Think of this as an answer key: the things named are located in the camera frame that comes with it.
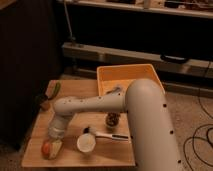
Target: small jar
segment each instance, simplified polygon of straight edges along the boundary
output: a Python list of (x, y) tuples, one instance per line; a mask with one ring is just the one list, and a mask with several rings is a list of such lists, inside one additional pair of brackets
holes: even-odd
[(108, 128), (115, 128), (119, 124), (120, 113), (108, 113), (105, 123)]

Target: green object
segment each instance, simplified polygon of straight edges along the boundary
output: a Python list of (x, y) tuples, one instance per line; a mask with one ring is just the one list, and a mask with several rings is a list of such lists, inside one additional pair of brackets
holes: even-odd
[(60, 83), (60, 82), (57, 82), (57, 83), (55, 84), (54, 91), (53, 91), (52, 95), (48, 98), (48, 100), (54, 99), (54, 98), (57, 96), (57, 94), (58, 94), (58, 92), (60, 91), (60, 89), (61, 89), (61, 83)]

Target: orange container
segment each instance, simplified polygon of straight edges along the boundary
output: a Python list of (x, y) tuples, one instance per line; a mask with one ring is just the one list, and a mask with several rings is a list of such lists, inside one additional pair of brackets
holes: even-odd
[(122, 87), (126, 91), (132, 81), (140, 78), (149, 78), (155, 81), (161, 87), (163, 93), (165, 93), (163, 85), (151, 64), (130, 64), (98, 67), (99, 95), (104, 95), (117, 86)]

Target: white object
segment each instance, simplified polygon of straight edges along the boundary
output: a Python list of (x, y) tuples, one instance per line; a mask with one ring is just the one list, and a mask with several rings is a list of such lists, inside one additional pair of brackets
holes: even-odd
[(94, 127), (89, 127), (89, 132), (97, 138), (109, 138), (112, 140), (120, 140), (120, 141), (127, 141), (129, 139), (127, 135), (103, 133), (97, 131)]
[(79, 136), (77, 140), (77, 147), (83, 153), (91, 153), (96, 145), (95, 136), (90, 133), (85, 133)]

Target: speckled floor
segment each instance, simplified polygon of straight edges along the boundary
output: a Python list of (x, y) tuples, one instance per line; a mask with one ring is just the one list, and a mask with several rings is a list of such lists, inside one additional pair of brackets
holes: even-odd
[[(81, 77), (73, 77), (62, 75), (61, 79), (81, 79)], [(179, 144), (179, 149), (182, 155), (182, 163), (186, 171), (190, 171), (188, 164), (184, 158), (183, 144), (188, 137), (192, 137), (197, 127), (204, 124), (213, 124), (213, 119), (210, 119), (202, 110), (198, 98), (196, 96), (167, 92), (166, 98), (168, 108), (171, 112), (172, 121), (175, 127), (175, 133)], [(213, 99), (201, 98), (203, 106), (213, 116)], [(206, 130), (209, 127), (204, 127), (198, 132), (198, 136), (206, 139)], [(209, 134), (209, 138), (213, 141), (213, 132)], [(6, 145), (0, 144), (0, 171), (38, 171), (38, 170), (66, 170), (66, 169), (50, 169), (50, 168), (22, 168), (21, 160), (26, 148), (26, 141), (23, 143), (20, 151), (14, 151)], [(213, 164), (213, 148), (202, 140), (195, 140), (195, 148), (199, 156), (209, 164)], [(186, 155), (194, 171), (212, 171), (213, 168), (202, 163), (195, 156), (192, 150), (192, 141), (186, 143)], [(127, 170), (127, 169), (104, 169), (104, 170)]]

